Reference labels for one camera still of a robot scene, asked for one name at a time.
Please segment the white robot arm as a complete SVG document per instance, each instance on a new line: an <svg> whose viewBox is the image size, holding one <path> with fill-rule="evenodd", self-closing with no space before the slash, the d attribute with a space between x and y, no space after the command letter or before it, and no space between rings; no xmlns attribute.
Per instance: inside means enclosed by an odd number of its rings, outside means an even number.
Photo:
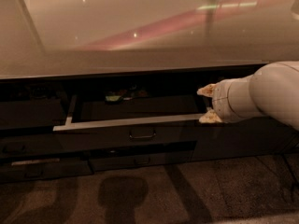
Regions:
<svg viewBox="0 0 299 224"><path fill-rule="evenodd" d="M270 63L253 75L208 84L197 94L212 99L201 123L271 117L299 131L299 62Z"/></svg>

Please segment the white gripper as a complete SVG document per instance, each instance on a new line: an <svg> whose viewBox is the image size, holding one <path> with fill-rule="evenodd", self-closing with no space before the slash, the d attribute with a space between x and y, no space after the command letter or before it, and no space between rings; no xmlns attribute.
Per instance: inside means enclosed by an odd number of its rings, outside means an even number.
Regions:
<svg viewBox="0 0 299 224"><path fill-rule="evenodd" d="M248 82L244 78L224 79L197 90L198 95L212 97L213 109L209 109L200 123L234 123L244 120L246 101L249 98Z"/></svg>

